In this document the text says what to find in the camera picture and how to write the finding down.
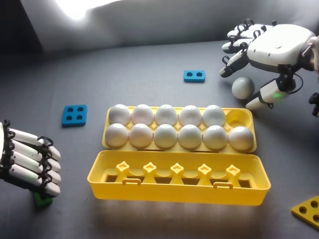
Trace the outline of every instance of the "yellow block with holes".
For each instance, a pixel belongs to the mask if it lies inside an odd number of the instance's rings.
[[[98,199],[260,205],[270,182],[240,153],[105,150],[88,175]]]
[[[291,212],[306,223],[319,229],[319,196],[315,196],[293,207]]]
[[[133,110],[135,109],[134,106],[130,106],[128,107],[130,112],[132,113]],[[130,150],[130,151],[136,151],[138,150],[137,148],[135,148],[134,146],[131,145],[131,143],[128,141],[126,144],[124,144],[121,147],[118,148],[114,148],[110,145],[108,145],[105,142],[105,132],[106,129],[111,125],[109,122],[109,112],[110,109],[108,110],[107,116],[106,116],[106,120],[105,120],[105,126],[104,126],[104,132],[103,132],[103,138],[102,138],[102,144],[104,147],[106,147],[107,149],[113,149],[113,150]],[[156,111],[158,110],[158,107],[151,107],[152,111],[154,114],[156,114]],[[183,109],[183,107],[174,107],[174,109],[176,110],[176,113],[179,115],[179,113],[181,112],[181,110]],[[204,110],[206,108],[198,108],[201,112],[201,114],[204,113]],[[231,130],[235,127],[238,126],[245,126],[247,128],[249,128],[251,130],[251,132],[254,135],[254,144],[253,146],[246,150],[246,151],[239,151],[235,148],[233,148],[232,146],[230,146],[230,144],[227,144],[224,148],[220,149],[220,150],[213,150],[211,148],[208,148],[203,142],[195,149],[192,149],[192,152],[236,152],[236,153],[251,153],[254,152],[257,148],[257,144],[256,144],[256,136],[255,136],[255,129],[254,129],[254,122],[253,122],[253,115],[251,114],[251,112],[248,109],[243,109],[243,108],[223,108],[224,113],[226,115],[226,123],[223,125],[223,128],[226,130],[227,134],[229,134],[231,132]],[[133,122],[130,121],[125,127],[128,131],[131,130],[131,128],[133,127]],[[151,123],[149,125],[150,129],[152,130],[152,132],[154,133],[156,128],[159,125],[154,121],[153,123]],[[179,133],[180,129],[183,127],[179,121],[177,121],[177,123],[173,126],[177,133]],[[200,123],[200,125],[197,126],[202,134],[204,134],[204,132],[207,130],[207,126],[204,125],[203,122]],[[178,142],[169,149],[166,148],[160,148],[158,147],[154,141],[152,141],[146,148],[143,148],[143,150],[162,150],[162,151],[189,151],[189,149],[183,148]]]

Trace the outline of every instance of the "white egg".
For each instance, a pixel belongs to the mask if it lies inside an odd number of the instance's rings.
[[[196,106],[186,106],[179,113],[181,125],[193,124],[198,126],[201,123],[201,113]]]
[[[195,125],[187,124],[179,131],[178,142],[185,148],[196,148],[201,144],[201,140],[201,131]]]
[[[143,123],[150,125],[154,121],[154,113],[147,105],[138,105],[132,113],[132,121],[134,124]]]
[[[105,142],[112,147],[120,147],[129,140],[129,132],[120,123],[110,125],[105,131]]]
[[[238,150],[247,150],[254,144],[254,136],[249,128],[239,126],[234,128],[228,136],[229,144]]]
[[[209,127],[203,135],[204,144],[212,149],[221,149],[226,146],[228,136],[223,127],[213,125]]]
[[[173,106],[162,105],[156,111],[155,121],[158,125],[169,124],[174,125],[177,122],[177,113]]]
[[[177,142],[177,133],[169,124],[160,125],[154,133],[154,143],[162,148],[170,148]]]
[[[127,125],[131,121],[131,112],[125,105],[114,105],[109,111],[109,122]]]
[[[203,113],[203,122],[208,127],[212,125],[223,126],[226,122],[226,115],[219,106],[207,106]]]
[[[245,100],[253,95],[255,84],[249,77],[239,77],[234,81],[231,91],[236,98]]]
[[[146,147],[153,140],[151,129],[143,123],[138,123],[131,128],[129,141],[134,147]]]

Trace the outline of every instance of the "blue block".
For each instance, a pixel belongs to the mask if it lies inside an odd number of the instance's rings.
[[[184,81],[192,83],[203,83],[205,81],[204,71],[184,71]]]
[[[86,105],[75,105],[64,107],[62,126],[78,127],[86,124],[86,114],[88,108]]]

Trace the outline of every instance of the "two-hole blue block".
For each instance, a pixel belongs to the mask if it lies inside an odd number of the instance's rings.
[[[86,114],[88,108],[86,105],[74,105],[64,107],[62,126],[78,127],[86,124]]]
[[[203,83],[205,82],[205,71],[184,71],[184,81]]]

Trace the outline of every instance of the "white robotic hand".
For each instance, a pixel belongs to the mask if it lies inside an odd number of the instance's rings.
[[[0,122],[0,179],[46,197],[58,196],[61,155],[53,141],[9,126],[8,120]]]
[[[223,57],[225,66],[220,70],[222,77],[229,77],[248,63],[261,70],[279,73],[278,78],[264,84],[246,105],[250,110],[264,106],[272,108],[273,103],[286,98],[296,87],[294,75],[304,68],[319,71],[319,38],[308,29],[297,25],[255,24],[247,19],[227,34],[229,41],[222,46],[225,53],[236,53]]]

